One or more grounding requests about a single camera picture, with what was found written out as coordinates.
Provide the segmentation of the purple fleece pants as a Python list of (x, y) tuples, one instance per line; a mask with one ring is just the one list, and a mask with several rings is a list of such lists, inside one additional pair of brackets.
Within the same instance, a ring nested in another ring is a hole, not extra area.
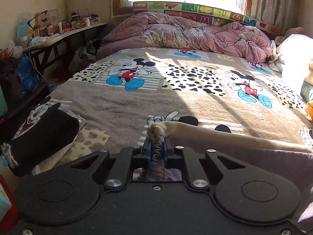
[(177, 121), (162, 121), (147, 127), (152, 141), (157, 136), (170, 139), (172, 144), (185, 145), (204, 152), (218, 152), (278, 174), (300, 189), (303, 200), (298, 212), (298, 224), (312, 225), (312, 147), (273, 141), (228, 132), (220, 132)]

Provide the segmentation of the Mickey Mouse bed blanket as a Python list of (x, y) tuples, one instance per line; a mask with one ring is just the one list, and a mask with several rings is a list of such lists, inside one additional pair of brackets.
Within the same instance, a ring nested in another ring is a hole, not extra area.
[(312, 150), (305, 104), (266, 65), (199, 50), (133, 48), (78, 70), (48, 105), (81, 115), (109, 147), (143, 145), (148, 125), (192, 115), (200, 127)]

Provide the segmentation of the black folded garment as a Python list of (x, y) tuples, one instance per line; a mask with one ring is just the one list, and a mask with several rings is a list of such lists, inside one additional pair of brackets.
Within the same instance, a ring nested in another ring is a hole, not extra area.
[(1, 145), (2, 155), (15, 176), (26, 175), (76, 138), (80, 129), (78, 119), (59, 108), (60, 103), (36, 106), (18, 136)]

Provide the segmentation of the pink crumpled quilt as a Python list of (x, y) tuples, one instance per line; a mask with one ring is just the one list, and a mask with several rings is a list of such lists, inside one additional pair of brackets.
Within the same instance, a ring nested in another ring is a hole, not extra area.
[(98, 58), (128, 48), (202, 50), (262, 63), (272, 56), (271, 41), (259, 29), (231, 22), (221, 27), (159, 12), (142, 12), (117, 25), (103, 39)]

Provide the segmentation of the black side table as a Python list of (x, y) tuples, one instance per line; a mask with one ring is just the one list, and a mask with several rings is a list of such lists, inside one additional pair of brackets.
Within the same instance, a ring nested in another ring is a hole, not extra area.
[(89, 40), (101, 40), (107, 24), (104, 22), (65, 32), (51, 44), (24, 49), (23, 55), (30, 58), (39, 76), (42, 76), (47, 68), (58, 62), (69, 65), (78, 47), (85, 45)]

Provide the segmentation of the blue plastic bag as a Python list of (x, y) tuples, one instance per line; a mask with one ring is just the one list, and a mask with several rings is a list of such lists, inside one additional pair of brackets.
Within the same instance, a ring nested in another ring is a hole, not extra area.
[(37, 87), (39, 78), (36, 75), (34, 67), (28, 56), (21, 56), (20, 64), (16, 71), (17, 75), (20, 77), (21, 91), (23, 95), (26, 95), (28, 92), (33, 91)]

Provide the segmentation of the colourful alphabet foam board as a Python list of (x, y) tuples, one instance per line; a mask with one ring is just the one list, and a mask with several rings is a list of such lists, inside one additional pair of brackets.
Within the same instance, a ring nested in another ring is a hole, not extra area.
[(214, 26), (223, 26), (230, 22), (238, 22), (242, 25), (256, 27), (270, 37), (276, 37), (280, 33), (280, 29), (254, 19), (250, 16), (243, 15), (228, 10), (218, 9), (204, 5), (178, 3), (178, 2), (134, 2), (133, 12), (160, 12), (168, 15), (179, 16), (191, 19), (197, 22), (206, 23)]

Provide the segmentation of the mint green folded garment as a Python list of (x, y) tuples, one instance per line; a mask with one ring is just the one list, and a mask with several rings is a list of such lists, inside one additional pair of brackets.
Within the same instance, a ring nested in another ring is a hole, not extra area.
[(11, 209), (12, 204), (5, 189), (0, 185), (0, 221), (4, 218), (7, 212)]

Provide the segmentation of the red folded garment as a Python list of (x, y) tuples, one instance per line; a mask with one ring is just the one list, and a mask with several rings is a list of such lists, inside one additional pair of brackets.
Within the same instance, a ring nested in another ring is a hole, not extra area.
[(19, 222), (19, 213), (12, 194), (1, 176), (1, 234), (13, 230)]

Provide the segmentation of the white pillow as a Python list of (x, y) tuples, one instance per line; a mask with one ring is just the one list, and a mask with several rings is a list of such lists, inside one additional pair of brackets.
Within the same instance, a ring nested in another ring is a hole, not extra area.
[(312, 38), (292, 34), (278, 47), (282, 66), (282, 80), (296, 94), (304, 82), (312, 84)]

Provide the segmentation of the black desk lamp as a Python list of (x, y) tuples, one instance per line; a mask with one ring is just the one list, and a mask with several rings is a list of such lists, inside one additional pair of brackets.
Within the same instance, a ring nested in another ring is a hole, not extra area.
[(34, 29), (34, 27), (35, 27), (35, 25), (39, 22), (39, 16), (41, 16), (41, 15), (46, 15), (48, 13), (48, 11), (47, 10), (45, 10), (45, 11), (43, 11), (43, 12), (41, 12), (41, 13), (36, 13), (36, 15), (32, 18), (32, 19), (30, 19), (30, 20), (28, 20), (27, 21), (27, 25), (33, 30)]

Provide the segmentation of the grey window curtain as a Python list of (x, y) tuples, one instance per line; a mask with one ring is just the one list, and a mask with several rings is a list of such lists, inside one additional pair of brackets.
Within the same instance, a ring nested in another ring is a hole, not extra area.
[(292, 28), (296, 0), (252, 0), (251, 16), (279, 29), (283, 35)]

